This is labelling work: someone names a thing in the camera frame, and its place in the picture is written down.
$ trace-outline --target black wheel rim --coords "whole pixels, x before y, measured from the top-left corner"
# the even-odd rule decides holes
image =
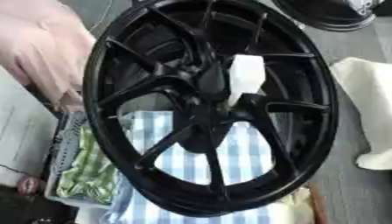
[[[273,0],[287,15],[306,25],[331,32],[352,32],[373,22],[372,2],[355,10],[349,1]]]
[[[155,40],[148,39],[146,32],[161,27],[170,38],[155,33]],[[222,107],[230,93],[227,68],[236,53],[264,57],[266,95],[244,94],[227,109]],[[166,63],[173,60],[177,65]],[[132,78],[135,70],[126,75],[132,67],[147,76]],[[200,84],[205,77],[212,86]],[[136,80],[124,86],[124,79]],[[167,97],[175,113],[188,119],[140,155],[116,118],[123,103],[151,92]],[[130,183],[159,206],[191,216],[260,207],[291,193],[326,159],[338,120],[333,80],[313,43],[272,9],[241,0],[147,1],[125,11],[94,47],[84,99],[98,143]],[[284,114],[287,127],[278,132],[270,113]],[[275,164],[261,177],[225,185],[215,150],[219,140],[212,130],[239,121],[259,130]],[[210,185],[189,183],[153,166],[168,146],[190,138],[194,127],[211,140],[201,152],[210,165]]]

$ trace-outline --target green patterned cloth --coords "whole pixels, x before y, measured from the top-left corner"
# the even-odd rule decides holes
[[[74,195],[109,204],[116,185],[116,168],[103,155],[88,125],[80,129],[80,153],[72,167],[63,171],[57,194],[62,198]]]

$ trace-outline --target blue checkered cloth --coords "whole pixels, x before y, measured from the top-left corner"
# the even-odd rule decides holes
[[[123,119],[132,119],[126,135],[136,149],[143,153],[172,130],[172,112],[137,111]],[[228,132],[218,151],[226,185],[254,179],[268,172],[273,164],[270,146],[256,129],[246,122],[237,122]],[[204,154],[194,154],[174,144],[156,161],[156,167],[172,176],[196,184],[207,185],[210,174]],[[110,224],[272,224],[278,211],[273,205],[230,213],[214,218],[193,218],[166,211],[134,190],[120,176],[111,209],[101,223]]]

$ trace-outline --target rim lip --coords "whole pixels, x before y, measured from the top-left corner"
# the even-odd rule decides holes
[[[318,28],[320,30],[329,32],[353,32],[359,30],[367,25],[370,25],[375,20],[375,14],[370,13],[364,16],[361,20],[355,22],[346,22],[345,24],[333,24],[325,21],[309,17],[304,13],[299,12],[293,6],[290,1],[287,0],[272,0],[272,2],[279,7],[288,16],[296,19],[297,21],[306,25]]]
[[[237,0],[227,0],[231,2],[239,2]],[[108,156],[108,158],[111,161],[116,161],[115,165],[125,174],[125,176],[128,179],[136,179],[136,176],[140,175],[140,173],[136,172],[134,170],[133,165],[127,161],[127,156],[121,153],[122,151],[121,147],[117,147],[113,141],[110,141],[110,139],[107,137],[108,130],[107,128],[103,125],[100,113],[98,112],[98,108],[96,105],[96,93],[97,93],[97,83],[98,79],[100,76],[100,69],[101,69],[101,64],[103,62],[103,58],[106,52],[106,38],[108,36],[113,36],[112,34],[121,34],[121,31],[127,27],[127,24],[130,23],[130,20],[127,18],[132,18],[131,20],[136,20],[138,16],[140,15],[140,12],[143,12],[143,9],[146,5],[153,5],[155,4],[158,8],[161,6],[160,3],[163,4],[175,4],[177,2],[184,2],[181,0],[149,0],[140,3],[138,6],[135,8],[126,10],[120,17],[118,17],[110,26],[109,28],[102,34],[100,39],[97,41],[97,43],[94,46],[94,49],[91,53],[91,56],[88,60],[87,67],[86,67],[86,73],[85,73],[85,78],[84,78],[84,84],[83,84],[83,96],[84,96],[84,103],[87,111],[87,118],[90,121],[90,125],[92,128],[92,131],[94,132],[94,135],[97,138],[97,142],[100,144],[102,150],[105,152],[105,154]],[[330,113],[329,113],[329,123],[328,127],[326,127],[326,132],[325,137],[321,139],[318,143],[315,143],[315,147],[318,149],[319,154],[317,157],[315,157],[317,160],[309,165],[305,171],[301,173],[301,175],[296,176],[294,179],[292,179],[289,183],[286,185],[283,185],[280,189],[275,190],[275,191],[270,191],[268,194],[263,195],[262,197],[257,197],[252,199],[251,201],[247,201],[246,203],[240,203],[236,205],[224,205],[224,206],[211,206],[211,205],[205,205],[205,208],[211,208],[214,211],[217,211],[217,213],[221,211],[226,211],[226,212],[231,212],[231,211],[236,211],[236,210],[244,210],[244,209],[249,209],[249,208],[255,208],[259,207],[265,204],[268,204],[274,200],[278,200],[282,198],[283,196],[287,195],[288,193],[291,193],[298,187],[300,187],[324,162],[326,159],[327,154],[329,153],[333,139],[336,133],[337,129],[337,124],[338,124],[338,105],[337,105],[337,96],[336,96],[336,91],[333,83],[332,76],[330,74],[330,71],[326,65],[326,63],[322,60],[322,57],[319,53],[319,51],[316,49],[314,44],[309,40],[309,38],[302,32],[300,31],[289,19],[286,17],[283,17],[280,13],[272,10],[271,8],[265,6],[262,3],[254,3],[254,2],[246,2],[246,3],[241,3],[241,4],[250,4],[254,5],[255,7],[258,7],[260,9],[263,9],[264,11],[267,11],[270,15],[273,15],[273,18],[275,20],[279,20],[279,24],[284,26],[285,28],[289,28],[290,32],[293,33],[293,36],[299,36],[299,39],[301,39],[301,43],[305,45],[305,49],[309,49],[310,52],[315,54],[315,59],[310,62],[312,64],[312,67],[317,68],[320,70],[319,72],[319,79],[322,79],[323,82],[325,83],[324,86],[324,93],[323,95],[329,99],[330,104]],[[157,201],[156,199],[152,199],[150,196],[150,193],[146,193],[145,191],[149,191],[150,189],[147,189],[145,185],[139,185],[136,181],[133,181],[132,184],[136,189],[139,190],[141,194],[143,194],[145,197],[149,198],[150,200],[156,202],[159,204],[161,207],[164,207],[165,209],[171,210],[173,212],[179,212],[177,211],[177,208],[171,208],[166,206],[167,201]],[[163,193],[159,193],[157,189],[153,191],[155,195],[163,195]]]

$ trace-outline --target gray surface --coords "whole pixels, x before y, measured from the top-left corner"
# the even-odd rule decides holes
[[[87,27],[100,19],[110,0],[66,1],[82,17]],[[270,0],[262,0],[268,5]],[[114,0],[104,22],[93,31],[99,36],[105,26],[129,5]],[[370,26],[349,33],[328,32],[306,27],[328,63],[346,57],[392,62],[392,18],[377,18]],[[384,171],[365,171],[354,164],[358,154],[368,151],[361,133],[359,115],[346,95],[339,91],[340,122],[330,157],[313,182],[325,199],[326,214],[332,224],[392,223],[392,183]]]

